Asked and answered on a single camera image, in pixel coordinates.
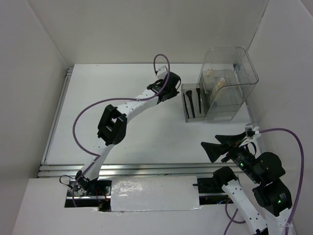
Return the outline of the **black powder brush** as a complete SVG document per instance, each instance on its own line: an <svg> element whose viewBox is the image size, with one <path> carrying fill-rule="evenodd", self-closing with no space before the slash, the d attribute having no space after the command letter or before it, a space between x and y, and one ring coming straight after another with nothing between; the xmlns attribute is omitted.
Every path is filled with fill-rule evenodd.
<svg viewBox="0 0 313 235"><path fill-rule="evenodd" d="M195 111L194 111L194 105L193 105L193 99L192 99L192 91L191 90L187 90L185 94L189 98L192 115L193 115L193 118L195 118Z"/></svg>

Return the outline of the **clear organizer drawer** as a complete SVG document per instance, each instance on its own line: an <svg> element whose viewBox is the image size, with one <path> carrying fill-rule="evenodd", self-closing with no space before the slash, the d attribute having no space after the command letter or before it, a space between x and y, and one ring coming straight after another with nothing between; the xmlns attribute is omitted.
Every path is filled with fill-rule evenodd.
<svg viewBox="0 0 313 235"><path fill-rule="evenodd" d="M199 113L199 105L198 105L198 95L196 92L196 88L200 88L198 84L182 84L181 86L181 96L182 96L182 103L183 103L183 110L184 110L184 116L185 116L185 122L192 123L192 122L201 122L205 123L206 113L204 110L204 105L202 101L201 96L201 114ZM190 102L188 96L185 94L187 90L192 91L192 99L193 99L193 105L194 105L194 111L195 111L195 118L193 118ZM185 99L187 103L189 118L186 117L186 111L184 107L184 101L183 101L183 93L185 94Z"/></svg>

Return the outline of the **frosted bottle gold pump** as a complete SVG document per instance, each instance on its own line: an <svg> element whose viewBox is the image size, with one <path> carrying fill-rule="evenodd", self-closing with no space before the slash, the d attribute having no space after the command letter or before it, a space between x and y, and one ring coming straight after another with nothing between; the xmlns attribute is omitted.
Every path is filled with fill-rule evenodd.
<svg viewBox="0 0 313 235"><path fill-rule="evenodd" d="M214 75L214 72L213 72L212 69L208 69L208 70L206 71L205 75L206 75L207 77L210 77L210 76L213 76L213 75Z"/></svg>

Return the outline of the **cream bottle clear cap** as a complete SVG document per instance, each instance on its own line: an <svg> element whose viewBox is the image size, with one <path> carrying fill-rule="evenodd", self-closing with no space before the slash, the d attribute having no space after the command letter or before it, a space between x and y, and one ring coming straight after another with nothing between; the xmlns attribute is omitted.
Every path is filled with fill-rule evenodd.
<svg viewBox="0 0 313 235"><path fill-rule="evenodd" d="M223 74L217 79L216 85L214 86L210 97L212 101L214 100L217 91L227 85L228 80L229 78Z"/></svg>

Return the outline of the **clear acrylic makeup organizer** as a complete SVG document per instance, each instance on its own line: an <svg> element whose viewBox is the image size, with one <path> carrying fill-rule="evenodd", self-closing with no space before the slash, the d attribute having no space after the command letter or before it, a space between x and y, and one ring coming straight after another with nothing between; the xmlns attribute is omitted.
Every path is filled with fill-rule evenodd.
<svg viewBox="0 0 313 235"><path fill-rule="evenodd" d="M213 76L205 75L208 69L213 70ZM226 86L217 91L212 101L212 90L222 74L229 80ZM244 47L214 47L208 50L198 79L206 113L205 123L233 120L258 81L258 75Z"/></svg>

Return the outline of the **thin black eyeliner pencil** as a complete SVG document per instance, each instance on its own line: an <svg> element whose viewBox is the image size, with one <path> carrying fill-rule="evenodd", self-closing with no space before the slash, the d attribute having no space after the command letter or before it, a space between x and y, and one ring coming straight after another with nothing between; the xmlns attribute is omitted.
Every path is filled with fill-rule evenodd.
<svg viewBox="0 0 313 235"><path fill-rule="evenodd" d="M188 108L187 108L187 103L186 103L186 99L185 99L185 94L183 93L183 101L184 101L184 107L185 107L185 111L186 111L186 117L189 118L189 113L188 113Z"/></svg>

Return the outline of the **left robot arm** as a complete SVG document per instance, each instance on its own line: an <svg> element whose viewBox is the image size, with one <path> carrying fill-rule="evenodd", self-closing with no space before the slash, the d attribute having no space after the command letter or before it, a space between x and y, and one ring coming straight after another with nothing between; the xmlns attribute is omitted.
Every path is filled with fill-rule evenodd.
<svg viewBox="0 0 313 235"><path fill-rule="evenodd" d="M118 106L111 104L106 106L97 125L97 137L101 140L98 153L88 151L78 142L75 133L76 124L81 115L89 108L113 99L98 101L81 111L74 121L72 134L76 144L93 156L93 159L86 163L75 176L75 183L84 195L91 195L95 192L102 164L112 148L125 138L127 124L143 111L177 96L179 91L176 86L180 84L181 78L173 72L168 72L163 79L150 84L137 97L116 98L115 100L125 100L126 102Z"/></svg>

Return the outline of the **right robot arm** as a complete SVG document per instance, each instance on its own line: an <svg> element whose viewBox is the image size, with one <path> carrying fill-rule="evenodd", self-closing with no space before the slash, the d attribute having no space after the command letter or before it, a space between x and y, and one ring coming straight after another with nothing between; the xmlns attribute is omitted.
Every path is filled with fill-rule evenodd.
<svg viewBox="0 0 313 235"><path fill-rule="evenodd" d="M241 213L251 234L282 235L290 224L288 218L292 210L291 193L280 179L286 173L280 158L271 152L255 157L249 151L248 144L260 135L256 128L234 136L216 135L219 144L202 142L201 146L212 163L223 156L223 163L233 161L256 184L252 191L264 211L264 216L256 210L244 193L238 177L228 166L213 172L208 183L198 183L197 186L224 191Z"/></svg>

